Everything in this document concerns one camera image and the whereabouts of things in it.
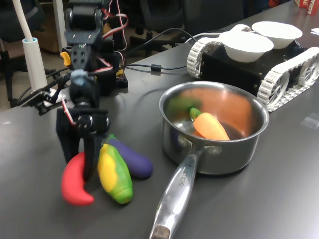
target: black cable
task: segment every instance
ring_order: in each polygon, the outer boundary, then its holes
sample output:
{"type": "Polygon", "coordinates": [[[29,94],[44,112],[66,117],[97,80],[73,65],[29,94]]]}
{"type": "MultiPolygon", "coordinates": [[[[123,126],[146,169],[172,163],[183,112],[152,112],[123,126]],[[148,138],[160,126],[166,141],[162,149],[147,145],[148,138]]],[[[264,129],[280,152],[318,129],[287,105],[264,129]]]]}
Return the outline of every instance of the black cable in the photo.
{"type": "Polygon", "coordinates": [[[153,71],[160,71],[160,70],[177,70],[181,68],[185,68],[186,66],[179,66],[179,67],[162,67],[161,65],[142,65],[142,64],[129,64],[127,67],[130,66],[139,66],[139,67],[148,67],[151,68],[153,71]]]}
{"type": "Polygon", "coordinates": [[[196,42],[196,39],[195,39],[192,35],[190,35],[188,32],[186,32],[186,31],[184,31],[184,30],[182,30],[182,29],[173,27],[173,28],[169,28],[169,29],[167,29],[167,30],[165,30],[165,31],[162,31],[159,35],[157,35],[156,37],[153,37],[151,40],[148,40],[147,42],[143,43],[142,45],[137,46],[137,47],[135,47],[134,49],[128,51],[127,54],[126,54],[126,56],[132,55],[134,52],[136,52],[136,51],[138,51],[138,50],[144,48],[144,47],[147,46],[148,44],[150,44],[152,41],[154,41],[154,40],[155,40],[156,38],[158,38],[159,36],[163,35],[164,33],[167,33],[168,31],[172,31],[172,30],[181,31],[181,32],[187,34],[190,38],[192,38],[192,39],[196,42]]]}
{"type": "Polygon", "coordinates": [[[55,74],[58,74],[58,73],[60,73],[60,72],[62,72],[62,71],[66,71],[66,70],[68,70],[68,69],[69,69],[68,67],[65,67],[65,68],[63,68],[63,69],[57,70],[57,71],[55,71],[55,72],[52,72],[51,74],[47,75],[46,78],[49,78],[49,77],[51,77],[51,76],[53,76],[53,75],[55,75],[55,74]]]}
{"type": "Polygon", "coordinates": [[[22,97],[29,91],[31,90],[31,86],[29,86],[25,91],[22,92],[22,94],[20,95],[19,99],[18,99],[18,105],[20,105],[21,99],[22,97]]]}
{"type": "Polygon", "coordinates": [[[180,67],[162,67],[162,70],[177,70],[181,68],[185,68],[186,66],[180,66],[180,67]]]}
{"type": "Polygon", "coordinates": [[[127,67],[129,67],[129,66],[140,66],[140,67],[148,67],[148,68],[150,68],[151,66],[149,66],[149,65],[141,65],[141,64],[129,64],[129,65],[126,65],[127,67]]]}
{"type": "MultiPolygon", "coordinates": [[[[49,77],[51,77],[51,76],[53,76],[53,75],[55,75],[55,74],[58,74],[58,73],[60,73],[60,72],[62,72],[62,71],[66,71],[66,70],[68,70],[69,68],[63,68],[63,69],[60,69],[60,70],[57,70],[57,71],[55,71],[55,72],[52,72],[51,74],[49,74],[49,75],[47,75],[46,76],[46,78],[49,78],[49,77]]],[[[29,86],[27,89],[25,89],[25,91],[23,91],[22,92],[22,94],[20,95],[20,97],[19,97],[19,99],[18,99],[18,105],[20,105],[20,102],[21,102],[21,100],[22,100],[22,97],[29,91],[29,90],[31,90],[31,86],[29,86]]]]}

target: stainless steel saucepan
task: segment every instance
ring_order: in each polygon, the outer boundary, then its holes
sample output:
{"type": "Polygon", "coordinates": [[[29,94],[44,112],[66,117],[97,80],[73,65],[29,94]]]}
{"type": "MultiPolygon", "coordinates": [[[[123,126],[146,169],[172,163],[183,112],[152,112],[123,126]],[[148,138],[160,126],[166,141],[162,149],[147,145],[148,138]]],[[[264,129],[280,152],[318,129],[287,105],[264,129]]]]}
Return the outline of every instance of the stainless steel saucepan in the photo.
{"type": "Polygon", "coordinates": [[[163,116],[162,144],[179,166],[157,208],[150,239],[170,239],[185,212],[196,172],[226,175],[245,168],[259,134],[269,122],[266,107],[252,94],[215,82],[190,82],[167,90],[159,101],[163,116]],[[191,107],[216,116],[230,141],[198,136],[191,107]]]}

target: pot rim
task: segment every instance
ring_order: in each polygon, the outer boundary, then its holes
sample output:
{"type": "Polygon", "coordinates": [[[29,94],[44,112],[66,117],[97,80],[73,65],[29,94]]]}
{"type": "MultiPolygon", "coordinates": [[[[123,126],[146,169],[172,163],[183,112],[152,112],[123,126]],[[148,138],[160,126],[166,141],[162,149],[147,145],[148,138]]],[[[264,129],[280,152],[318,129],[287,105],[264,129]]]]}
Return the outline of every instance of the pot rim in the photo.
{"type": "Polygon", "coordinates": [[[169,88],[167,91],[164,92],[164,94],[161,96],[160,100],[159,100],[159,110],[161,112],[161,115],[163,116],[163,118],[172,126],[174,127],[176,130],[178,130],[179,132],[182,132],[183,134],[191,137],[191,138],[196,138],[196,139],[199,139],[199,140],[202,140],[204,142],[218,142],[218,143],[225,143],[225,142],[240,142],[240,141],[245,141],[245,140],[248,140],[248,139],[251,139],[251,138],[254,138],[256,136],[258,136],[261,132],[263,132],[265,130],[265,128],[267,127],[268,123],[269,123],[269,113],[268,113],[268,110],[266,108],[266,106],[260,102],[260,100],[255,97],[253,94],[250,94],[249,92],[245,91],[245,90],[242,90],[238,87],[235,87],[235,86],[231,86],[231,85],[227,85],[227,84],[223,84],[223,83],[217,83],[217,82],[211,82],[211,81],[193,81],[193,82],[186,82],[186,83],[182,83],[182,84],[179,84],[179,85],[176,85],[176,86],[173,86],[171,88],[169,88]],[[166,100],[167,96],[170,95],[172,92],[175,92],[177,89],[179,88],[183,88],[187,85],[197,85],[197,86],[207,86],[207,85],[211,85],[211,86],[215,86],[217,88],[225,88],[225,87],[228,87],[228,88],[231,88],[231,89],[234,89],[235,91],[237,92],[240,92],[241,94],[243,95],[246,95],[248,97],[250,97],[256,104],[258,104],[260,106],[260,108],[262,109],[262,113],[264,115],[264,124],[263,126],[254,134],[246,137],[246,138],[240,138],[240,139],[235,139],[235,140],[212,140],[212,139],[206,139],[206,138],[202,138],[202,137],[198,137],[198,136],[195,136],[195,135],[192,135],[190,133],[187,133],[183,130],[181,130],[180,128],[178,128],[177,126],[173,125],[171,123],[170,120],[168,120],[168,118],[166,117],[165,113],[164,113],[164,109],[163,109],[163,104],[164,104],[164,101],[166,100]]]}

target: purple toy eggplant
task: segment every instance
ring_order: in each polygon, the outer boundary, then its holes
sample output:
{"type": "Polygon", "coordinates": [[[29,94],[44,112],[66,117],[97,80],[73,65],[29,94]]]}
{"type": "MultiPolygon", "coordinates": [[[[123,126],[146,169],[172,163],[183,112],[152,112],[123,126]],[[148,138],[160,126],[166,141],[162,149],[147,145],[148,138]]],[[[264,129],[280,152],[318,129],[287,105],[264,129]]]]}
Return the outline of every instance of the purple toy eggplant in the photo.
{"type": "Polygon", "coordinates": [[[153,172],[153,165],[147,158],[126,147],[117,138],[115,138],[113,134],[109,135],[105,143],[112,145],[117,149],[125,161],[132,177],[147,179],[151,176],[153,172]]]}

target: white bowl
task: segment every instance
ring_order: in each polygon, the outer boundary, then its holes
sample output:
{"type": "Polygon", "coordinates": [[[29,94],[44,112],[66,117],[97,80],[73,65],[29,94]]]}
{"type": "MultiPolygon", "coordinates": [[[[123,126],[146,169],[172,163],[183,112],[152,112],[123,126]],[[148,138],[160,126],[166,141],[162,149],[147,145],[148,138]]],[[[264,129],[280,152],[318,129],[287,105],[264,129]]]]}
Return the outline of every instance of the white bowl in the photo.
{"type": "Polygon", "coordinates": [[[251,32],[228,31],[220,37],[227,55],[239,62],[254,62],[274,47],[268,38],[251,32]]]}
{"type": "Polygon", "coordinates": [[[285,48],[303,35],[303,32],[295,26],[274,21],[257,22],[252,25],[252,29],[268,37],[274,43],[275,49],[285,48]]]}

